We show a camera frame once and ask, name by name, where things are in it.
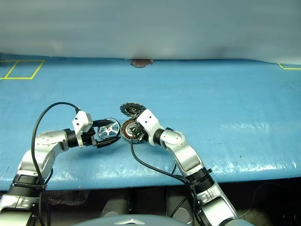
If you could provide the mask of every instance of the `metal wheel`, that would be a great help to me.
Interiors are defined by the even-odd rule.
[[[110,137],[117,137],[120,134],[120,123],[114,118],[107,118],[108,120],[113,121],[113,123],[98,127],[97,133],[100,139],[105,140]]]

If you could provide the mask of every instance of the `yellow tape line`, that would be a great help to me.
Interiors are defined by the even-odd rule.
[[[281,63],[278,63],[278,65],[284,70],[301,70],[301,67],[283,67]]]
[[[14,65],[10,68],[10,70],[7,72],[7,74],[5,75],[4,78],[0,78],[0,80],[24,80],[24,79],[33,79],[36,74],[38,73],[38,71],[40,70],[40,68],[42,67],[42,65],[44,64],[45,60],[0,60],[0,63],[7,63],[7,62],[15,62]],[[34,73],[31,75],[31,77],[9,77],[9,75],[11,74],[11,72],[13,71],[13,69],[16,67],[16,65],[19,62],[41,62],[40,65],[38,66],[38,68],[34,71]]]
[[[16,61],[15,64],[10,68],[10,70],[7,72],[7,74],[4,76],[3,79],[6,79],[9,74],[13,71],[13,69],[16,67],[16,65],[19,63],[19,61]]]

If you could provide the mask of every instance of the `blue table surface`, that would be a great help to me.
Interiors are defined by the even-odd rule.
[[[122,59],[1,55],[1,60],[44,59],[31,80],[0,80],[0,190],[7,190],[32,129],[50,104],[67,101],[94,120],[128,119],[124,102],[151,109],[165,127],[183,132],[219,182],[301,176],[301,71],[250,60],[155,61],[145,68]],[[37,67],[20,62],[9,77]],[[0,77],[12,65],[1,63]],[[74,110],[57,106],[38,133],[72,129]],[[171,171],[160,147],[135,145],[148,164]],[[105,148],[72,148],[60,154],[48,189],[176,185],[180,182],[137,163],[121,139]]]

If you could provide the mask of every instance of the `saw blade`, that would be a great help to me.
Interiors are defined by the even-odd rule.
[[[120,111],[133,119],[138,118],[145,109],[143,105],[136,102],[127,102],[120,106]]]

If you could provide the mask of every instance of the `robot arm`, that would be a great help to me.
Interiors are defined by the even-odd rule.
[[[35,139],[35,158],[43,180],[52,169],[55,158],[59,153],[70,147],[93,145],[97,148],[110,145],[120,137],[111,137],[103,141],[94,138],[94,128],[113,123],[110,120],[92,121],[91,116],[84,111],[78,111],[72,121],[74,130],[45,132]],[[32,160],[31,150],[28,150],[19,164],[13,183],[7,194],[0,199],[0,225],[30,226],[34,225],[37,215],[34,208],[39,201],[41,186],[39,177]]]
[[[151,145],[160,145],[174,156],[181,174],[190,181],[196,191],[197,202],[200,205],[198,214],[205,226],[220,226],[238,218],[218,183],[211,178],[211,170],[205,168],[195,149],[186,142],[184,134],[170,128],[163,129],[148,109],[144,110],[136,121],[148,134],[148,142]]]

